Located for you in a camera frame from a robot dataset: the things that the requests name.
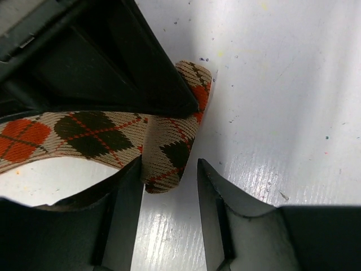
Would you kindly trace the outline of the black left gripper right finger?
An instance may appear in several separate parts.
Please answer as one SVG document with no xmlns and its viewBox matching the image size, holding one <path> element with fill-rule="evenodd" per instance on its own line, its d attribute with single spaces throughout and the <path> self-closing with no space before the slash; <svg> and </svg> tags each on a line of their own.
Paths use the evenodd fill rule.
<svg viewBox="0 0 361 271">
<path fill-rule="evenodd" d="M 264 203 L 197 162 L 208 270 L 359 270 L 360 207 Z"/>
</svg>

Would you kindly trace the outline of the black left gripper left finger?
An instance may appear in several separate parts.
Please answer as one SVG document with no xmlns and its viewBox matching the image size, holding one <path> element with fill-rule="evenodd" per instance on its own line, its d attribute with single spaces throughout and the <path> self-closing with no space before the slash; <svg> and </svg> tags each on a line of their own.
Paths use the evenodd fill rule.
<svg viewBox="0 0 361 271">
<path fill-rule="evenodd" d="M 130 270 L 141 158 L 51 206 L 1 198 L 2 270 Z"/>
</svg>

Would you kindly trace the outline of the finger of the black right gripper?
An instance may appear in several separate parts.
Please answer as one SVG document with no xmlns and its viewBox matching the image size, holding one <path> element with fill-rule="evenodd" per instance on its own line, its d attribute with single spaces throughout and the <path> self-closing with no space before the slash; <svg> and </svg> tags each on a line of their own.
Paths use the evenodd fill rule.
<svg viewBox="0 0 361 271">
<path fill-rule="evenodd" d="M 198 109 L 134 1 L 1 2 L 2 119 Z"/>
</svg>

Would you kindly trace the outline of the tan argyle sock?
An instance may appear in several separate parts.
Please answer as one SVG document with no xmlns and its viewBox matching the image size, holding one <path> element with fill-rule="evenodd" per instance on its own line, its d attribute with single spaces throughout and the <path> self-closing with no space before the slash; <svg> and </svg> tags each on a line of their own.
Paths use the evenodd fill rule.
<svg viewBox="0 0 361 271">
<path fill-rule="evenodd" d="M 141 158 L 148 193 L 177 187 L 208 104 L 212 74 L 186 60 L 175 67 L 199 103 L 189 117 L 77 111 L 8 121 L 1 125 L 1 172 L 54 157 L 82 158 L 116 169 Z"/>
</svg>

